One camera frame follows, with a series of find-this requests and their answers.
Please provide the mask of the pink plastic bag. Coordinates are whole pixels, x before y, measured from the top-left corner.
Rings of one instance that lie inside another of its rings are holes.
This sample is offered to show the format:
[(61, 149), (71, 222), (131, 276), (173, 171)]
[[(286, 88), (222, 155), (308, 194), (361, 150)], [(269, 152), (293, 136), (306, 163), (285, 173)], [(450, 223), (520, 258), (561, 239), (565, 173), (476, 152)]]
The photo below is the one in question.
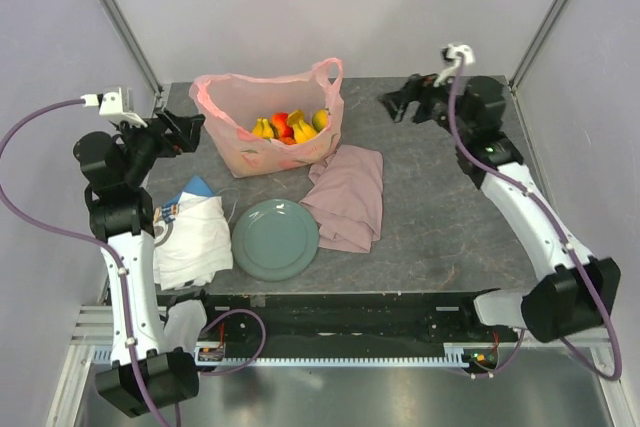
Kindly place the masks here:
[[(343, 62), (328, 58), (307, 72), (275, 78), (200, 76), (189, 96), (231, 174), (244, 178), (311, 165), (332, 154), (341, 140), (343, 79)], [(328, 112), (328, 125), (305, 143), (287, 145), (252, 133), (259, 118), (300, 110), (310, 119), (321, 109)]]

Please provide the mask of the single yellow banana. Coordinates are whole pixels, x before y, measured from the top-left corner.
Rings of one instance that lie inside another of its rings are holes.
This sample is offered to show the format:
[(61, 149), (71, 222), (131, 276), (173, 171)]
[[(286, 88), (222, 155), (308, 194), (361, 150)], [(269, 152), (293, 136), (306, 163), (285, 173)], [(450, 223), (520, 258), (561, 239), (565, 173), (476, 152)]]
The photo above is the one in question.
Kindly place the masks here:
[(256, 120), (256, 124), (252, 129), (252, 134), (256, 137), (267, 140), (276, 138), (276, 130), (266, 118), (258, 118)]

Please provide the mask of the green-yellow mango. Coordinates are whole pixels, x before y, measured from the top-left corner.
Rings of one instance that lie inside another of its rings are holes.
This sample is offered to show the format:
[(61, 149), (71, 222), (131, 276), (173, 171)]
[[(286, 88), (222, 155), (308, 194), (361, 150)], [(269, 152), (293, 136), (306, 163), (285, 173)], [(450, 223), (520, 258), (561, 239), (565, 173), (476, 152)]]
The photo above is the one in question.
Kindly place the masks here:
[(329, 111), (321, 109), (314, 113), (312, 117), (312, 126), (317, 132), (324, 130), (329, 123)]

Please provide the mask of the red-yellow apple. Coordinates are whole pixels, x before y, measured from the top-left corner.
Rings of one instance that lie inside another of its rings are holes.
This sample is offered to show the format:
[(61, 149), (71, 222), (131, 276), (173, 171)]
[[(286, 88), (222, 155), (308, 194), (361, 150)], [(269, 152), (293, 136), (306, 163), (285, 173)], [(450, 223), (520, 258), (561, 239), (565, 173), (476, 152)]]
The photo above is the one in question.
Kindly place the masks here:
[(274, 129), (275, 136), (278, 139), (293, 137), (293, 129), (287, 123), (288, 117), (289, 114), (286, 112), (274, 113), (271, 116), (271, 125)]

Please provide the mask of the orange tangerine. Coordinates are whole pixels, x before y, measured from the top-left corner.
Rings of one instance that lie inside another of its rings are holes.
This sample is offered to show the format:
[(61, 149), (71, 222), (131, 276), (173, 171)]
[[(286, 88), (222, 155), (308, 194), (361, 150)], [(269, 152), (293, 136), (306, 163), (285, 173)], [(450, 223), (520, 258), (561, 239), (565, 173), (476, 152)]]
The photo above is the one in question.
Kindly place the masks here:
[(285, 145), (296, 145), (297, 142), (293, 137), (280, 137), (278, 139), (280, 142), (282, 142)]

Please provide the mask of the yellow banana bunch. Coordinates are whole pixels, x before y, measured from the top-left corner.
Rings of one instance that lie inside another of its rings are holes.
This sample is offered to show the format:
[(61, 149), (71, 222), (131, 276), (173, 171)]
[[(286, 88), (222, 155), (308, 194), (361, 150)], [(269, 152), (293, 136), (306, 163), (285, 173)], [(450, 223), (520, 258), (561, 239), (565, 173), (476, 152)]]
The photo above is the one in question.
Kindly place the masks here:
[(318, 135), (318, 132), (306, 122), (305, 114), (301, 110), (290, 113), (286, 123), (293, 130), (293, 137), (297, 144), (306, 143)]

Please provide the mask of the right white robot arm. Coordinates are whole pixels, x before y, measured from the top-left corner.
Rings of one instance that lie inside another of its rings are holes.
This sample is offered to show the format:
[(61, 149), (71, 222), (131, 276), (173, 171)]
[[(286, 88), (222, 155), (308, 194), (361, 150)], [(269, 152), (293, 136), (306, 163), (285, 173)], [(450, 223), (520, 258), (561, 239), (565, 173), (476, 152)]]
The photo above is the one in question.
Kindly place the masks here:
[(508, 222), (534, 268), (537, 284), (530, 292), (490, 290), (458, 315), (458, 328), (477, 341), (494, 326), (528, 330), (540, 342), (551, 342), (604, 325), (620, 282), (611, 258), (598, 259), (575, 238), (532, 178), (524, 158), (502, 130), (506, 109), (503, 86), (476, 76), (455, 96), (456, 118), (449, 118), (449, 85), (437, 86), (435, 75), (414, 74), (397, 91), (379, 95), (394, 122), (411, 103), (418, 105), (414, 123), (434, 121), (463, 143), (456, 151), (461, 170)]

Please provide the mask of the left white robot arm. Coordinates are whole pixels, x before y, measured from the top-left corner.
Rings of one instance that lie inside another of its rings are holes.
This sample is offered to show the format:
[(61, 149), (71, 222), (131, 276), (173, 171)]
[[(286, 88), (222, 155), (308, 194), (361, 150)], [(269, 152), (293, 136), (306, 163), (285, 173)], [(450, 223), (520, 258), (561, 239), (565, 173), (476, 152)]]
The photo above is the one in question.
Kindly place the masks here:
[(177, 406), (199, 392), (198, 340), (219, 329), (219, 316), (190, 298), (159, 312), (153, 274), (153, 201), (142, 182), (159, 158), (194, 152), (204, 117), (161, 110), (139, 126), (120, 123), (116, 135), (91, 132), (73, 155), (88, 181), (85, 203), (92, 240), (105, 259), (113, 314), (111, 367), (96, 377), (98, 394), (130, 418)]

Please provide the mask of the white cloth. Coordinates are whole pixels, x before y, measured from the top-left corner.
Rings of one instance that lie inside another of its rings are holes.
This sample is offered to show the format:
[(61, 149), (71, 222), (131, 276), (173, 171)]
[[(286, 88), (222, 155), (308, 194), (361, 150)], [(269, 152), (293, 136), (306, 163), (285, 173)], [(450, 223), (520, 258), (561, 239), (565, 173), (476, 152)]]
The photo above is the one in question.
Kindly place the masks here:
[(219, 196), (183, 193), (153, 219), (154, 282), (162, 290), (202, 287), (233, 268), (231, 235)]

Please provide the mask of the grey-green plate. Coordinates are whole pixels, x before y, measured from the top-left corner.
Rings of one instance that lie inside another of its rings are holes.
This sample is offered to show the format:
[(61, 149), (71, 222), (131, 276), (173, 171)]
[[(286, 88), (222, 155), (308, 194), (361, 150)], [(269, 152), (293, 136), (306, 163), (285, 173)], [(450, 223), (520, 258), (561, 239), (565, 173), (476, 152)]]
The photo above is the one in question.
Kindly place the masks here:
[(251, 277), (279, 282), (302, 273), (314, 260), (319, 228), (301, 205), (270, 199), (248, 208), (231, 237), (238, 266)]

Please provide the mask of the left aluminium frame post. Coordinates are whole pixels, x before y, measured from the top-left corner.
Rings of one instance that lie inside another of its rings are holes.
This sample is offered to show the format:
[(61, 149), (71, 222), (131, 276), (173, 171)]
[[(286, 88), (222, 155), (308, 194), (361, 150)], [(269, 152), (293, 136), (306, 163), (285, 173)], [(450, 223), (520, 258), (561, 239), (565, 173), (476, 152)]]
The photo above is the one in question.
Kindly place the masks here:
[(131, 55), (144, 78), (148, 87), (152, 90), (156, 98), (159, 98), (164, 91), (162, 83), (154, 72), (147, 56), (137, 40), (124, 12), (117, 0), (99, 0), (105, 10), (111, 24), (113, 25), (120, 40)]

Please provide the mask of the aluminium frame post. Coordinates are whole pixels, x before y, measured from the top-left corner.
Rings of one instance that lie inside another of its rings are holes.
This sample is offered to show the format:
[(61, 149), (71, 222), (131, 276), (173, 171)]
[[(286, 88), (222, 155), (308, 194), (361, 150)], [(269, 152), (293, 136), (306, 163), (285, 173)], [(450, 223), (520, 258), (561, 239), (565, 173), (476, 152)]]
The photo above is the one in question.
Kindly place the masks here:
[(120, 40), (131, 55), (144, 78), (148, 87), (152, 90), (156, 98), (159, 98), (164, 91), (162, 83), (154, 72), (147, 56), (137, 40), (124, 12), (117, 0), (99, 0), (105, 10), (111, 24), (113, 25)]
[(509, 80), (513, 92), (522, 85), (571, 0), (552, 0)]

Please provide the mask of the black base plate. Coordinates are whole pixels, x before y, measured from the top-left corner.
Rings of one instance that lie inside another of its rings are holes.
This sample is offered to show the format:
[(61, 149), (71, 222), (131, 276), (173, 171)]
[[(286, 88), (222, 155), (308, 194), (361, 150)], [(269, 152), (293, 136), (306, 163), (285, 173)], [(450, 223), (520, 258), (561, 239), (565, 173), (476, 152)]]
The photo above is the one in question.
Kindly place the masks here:
[(472, 312), (472, 293), (378, 292), (306, 294), (212, 294), (203, 290), (161, 294), (162, 307), (201, 300), (210, 319), (246, 308), (265, 323), (268, 338), (278, 335), (372, 334), (425, 343), (492, 344), (517, 340), (505, 326), (487, 327)]

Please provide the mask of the aluminium rail front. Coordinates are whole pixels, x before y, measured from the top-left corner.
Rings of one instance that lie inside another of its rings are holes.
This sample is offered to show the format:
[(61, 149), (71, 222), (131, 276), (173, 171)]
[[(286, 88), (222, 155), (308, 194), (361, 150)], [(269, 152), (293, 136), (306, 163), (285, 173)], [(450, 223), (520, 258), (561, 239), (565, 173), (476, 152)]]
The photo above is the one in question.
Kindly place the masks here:
[[(451, 310), (448, 307), (438, 307), (427, 312), (424, 308), (411, 310), (408, 307), (392, 306), (394, 308), (289, 308), (289, 307), (260, 307), (256, 308), (258, 316), (263, 320), (268, 339), (276, 336), (294, 336), (301, 338), (364, 338), (365, 335), (374, 338), (415, 339), (434, 345), (500, 345), (514, 344), (520, 336), (520, 329), (514, 327), (483, 325), (466, 325), (461, 310)], [(348, 324), (329, 321), (347, 320), (347, 314), (354, 314), (351, 320), (371, 321), (369, 324)], [(248, 335), (250, 319), (247, 321), (236, 318), (223, 320), (225, 327), (225, 342), (240, 342), (241, 334)], [(72, 338), (87, 340), (99, 345), (113, 343), (113, 315), (111, 307), (85, 306), (80, 310)], [(567, 340), (575, 347), (609, 346), (606, 329), (591, 329)], [(536, 340), (529, 332), (525, 332), (523, 344), (533, 348), (567, 347), (562, 340), (543, 343)]]

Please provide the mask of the right aluminium frame post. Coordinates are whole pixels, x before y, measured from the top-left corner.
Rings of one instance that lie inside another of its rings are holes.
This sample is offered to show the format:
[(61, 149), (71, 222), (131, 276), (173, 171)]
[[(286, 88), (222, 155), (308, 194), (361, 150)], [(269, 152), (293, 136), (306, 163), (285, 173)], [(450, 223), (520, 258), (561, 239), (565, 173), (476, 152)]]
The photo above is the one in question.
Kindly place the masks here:
[(552, 0), (509, 80), (513, 92), (522, 85), (571, 0)]

